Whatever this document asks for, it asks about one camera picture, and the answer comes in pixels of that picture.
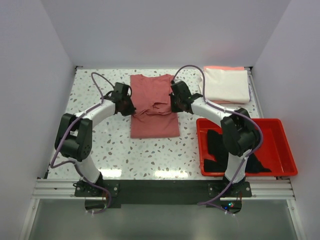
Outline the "pink polo shirt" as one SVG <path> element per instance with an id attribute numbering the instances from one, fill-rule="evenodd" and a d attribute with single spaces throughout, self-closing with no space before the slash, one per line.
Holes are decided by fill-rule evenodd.
<path id="1" fill-rule="evenodd" d="M 180 136 L 178 115 L 171 110 L 171 80 L 165 74 L 147 77 L 130 76 L 131 100 L 136 108 L 131 116 L 132 139 L 174 138 Z"/>

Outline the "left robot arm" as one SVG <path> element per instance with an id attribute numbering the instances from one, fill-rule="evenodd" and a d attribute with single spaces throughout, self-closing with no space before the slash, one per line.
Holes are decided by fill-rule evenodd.
<path id="1" fill-rule="evenodd" d="M 118 113 L 133 115 L 136 111 L 131 99 L 132 88 L 117 82 L 113 90 L 103 95 L 99 103 L 77 114 L 62 115 L 56 135 L 52 169 L 71 163 L 80 177 L 87 182 L 86 191 L 99 196 L 104 190 L 101 172 L 91 157 L 93 129 L 102 121 Z"/>

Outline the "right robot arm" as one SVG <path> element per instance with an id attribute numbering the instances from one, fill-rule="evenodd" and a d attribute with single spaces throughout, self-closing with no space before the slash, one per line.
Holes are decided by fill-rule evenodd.
<path id="1" fill-rule="evenodd" d="M 227 151 L 227 167 L 223 192 L 230 197 L 240 190 L 245 178 L 245 168 L 250 155 L 263 143 L 261 128 L 244 108 L 233 110 L 205 100 L 199 93 L 191 94 L 184 81 L 171 81 L 169 94 L 171 110 L 175 113 L 186 112 L 206 118 L 222 130 L 222 143 Z"/>

